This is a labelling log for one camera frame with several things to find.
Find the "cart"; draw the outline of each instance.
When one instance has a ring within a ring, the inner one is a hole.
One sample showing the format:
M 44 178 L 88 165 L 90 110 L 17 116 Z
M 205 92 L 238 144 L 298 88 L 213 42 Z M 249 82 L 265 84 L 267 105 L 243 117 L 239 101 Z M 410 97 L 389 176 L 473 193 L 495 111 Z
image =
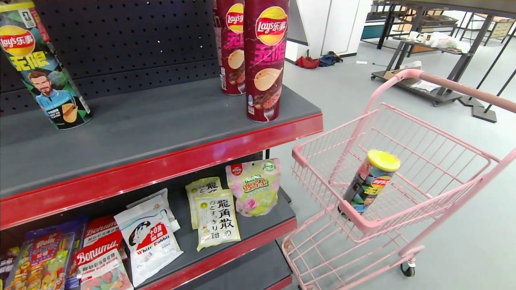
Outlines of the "cart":
M 389 104 L 372 110 L 380 93 L 407 77 L 516 113 L 511 101 L 407 69 L 373 93 L 361 117 L 295 146 L 294 175 L 321 207 L 283 241 L 301 289 L 350 289 L 394 267 L 413 276 L 419 242 L 516 158 L 516 149 L 499 159 Z M 341 196 L 370 149 L 396 155 L 401 167 L 360 215 Z

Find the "black pegboard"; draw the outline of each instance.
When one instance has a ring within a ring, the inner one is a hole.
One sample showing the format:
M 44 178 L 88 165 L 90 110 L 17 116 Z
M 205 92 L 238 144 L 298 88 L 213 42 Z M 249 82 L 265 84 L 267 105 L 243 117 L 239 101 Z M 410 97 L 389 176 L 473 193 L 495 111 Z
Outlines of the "black pegboard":
M 86 100 L 218 76 L 211 4 L 36 1 L 64 67 Z M 39 109 L 5 55 L 0 116 Z

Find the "wall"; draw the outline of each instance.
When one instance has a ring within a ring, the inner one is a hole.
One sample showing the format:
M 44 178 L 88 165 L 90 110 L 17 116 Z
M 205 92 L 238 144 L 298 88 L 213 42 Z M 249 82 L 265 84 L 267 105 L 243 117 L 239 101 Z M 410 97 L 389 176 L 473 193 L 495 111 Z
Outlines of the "wall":
M 372 0 L 297 0 L 309 46 L 288 42 L 286 58 L 356 53 Z

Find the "red lay's chip can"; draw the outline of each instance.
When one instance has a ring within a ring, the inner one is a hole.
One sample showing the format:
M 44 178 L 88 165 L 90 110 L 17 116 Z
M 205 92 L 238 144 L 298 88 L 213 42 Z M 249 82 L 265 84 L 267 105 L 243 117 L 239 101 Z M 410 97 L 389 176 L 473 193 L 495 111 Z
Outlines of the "red lay's chip can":
M 212 0 L 222 92 L 246 91 L 244 70 L 244 0 Z
M 278 118 L 287 43 L 289 0 L 245 0 L 247 117 Z

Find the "cardboard box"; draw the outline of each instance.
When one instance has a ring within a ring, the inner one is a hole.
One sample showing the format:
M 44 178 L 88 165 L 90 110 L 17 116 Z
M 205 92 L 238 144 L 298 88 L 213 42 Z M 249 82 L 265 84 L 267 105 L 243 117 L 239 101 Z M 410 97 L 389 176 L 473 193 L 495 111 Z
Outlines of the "cardboard box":
M 399 72 L 400 72 L 400 71 L 402 71 L 402 70 L 406 70 L 406 69 L 398 69 L 398 70 L 386 71 L 386 72 L 385 72 L 385 74 L 383 75 L 383 77 L 384 77 L 385 79 L 387 79 L 387 80 L 388 80 L 388 79 L 392 79 L 392 78 L 393 78 L 393 76 L 394 76 L 395 74 L 399 73 Z M 415 68 L 410 68 L 410 69 L 418 69 L 418 70 L 420 70 L 420 69 L 421 69 L 421 67 L 415 67 Z

